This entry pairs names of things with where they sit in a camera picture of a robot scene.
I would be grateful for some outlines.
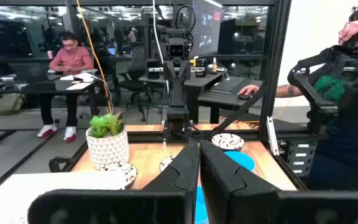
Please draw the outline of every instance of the metal bracket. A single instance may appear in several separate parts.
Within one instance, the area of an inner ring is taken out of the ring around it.
[[[273,118],[271,116],[267,117],[267,132],[270,150],[274,156],[279,156],[280,151],[278,150],[276,132],[274,130]]]

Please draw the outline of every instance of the white plate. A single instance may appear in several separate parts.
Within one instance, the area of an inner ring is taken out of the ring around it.
[[[124,173],[125,187],[131,185],[137,177],[137,169],[134,165],[130,163],[114,162],[107,166],[107,171],[116,171],[116,170],[120,170],[122,173]]]
[[[241,150],[245,142],[236,134],[222,133],[212,137],[212,143],[224,150]]]
[[[168,156],[162,162],[160,162],[160,172],[164,171],[165,168],[175,159],[175,156]]]

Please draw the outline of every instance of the tattooed arm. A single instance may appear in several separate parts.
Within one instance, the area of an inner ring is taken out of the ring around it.
[[[278,86],[276,91],[276,97],[278,98],[287,98],[301,95],[302,92],[299,90],[299,88],[291,84]]]

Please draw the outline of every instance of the blue plate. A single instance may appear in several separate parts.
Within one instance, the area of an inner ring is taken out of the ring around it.
[[[254,160],[248,156],[247,154],[244,154],[242,152],[225,152],[227,156],[229,156],[232,160],[236,161],[238,164],[242,165],[249,171],[253,171],[255,168],[255,162]]]
[[[206,213],[204,192],[203,192],[203,188],[200,186],[197,187],[197,194],[196,194],[195,223],[196,224],[208,224],[208,215]]]

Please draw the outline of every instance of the man sitting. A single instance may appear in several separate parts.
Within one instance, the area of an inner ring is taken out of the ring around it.
[[[56,57],[50,62],[50,69],[63,72],[64,75],[79,74],[83,70],[93,69],[90,53],[84,47],[78,47],[78,40],[71,32],[64,32],[61,40],[64,48],[60,49]],[[77,126],[77,94],[66,95],[67,122],[64,141],[73,142],[76,138]],[[38,137],[46,138],[57,131],[52,118],[52,98],[54,95],[40,95],[41,117],[44,126],[38,133]]]

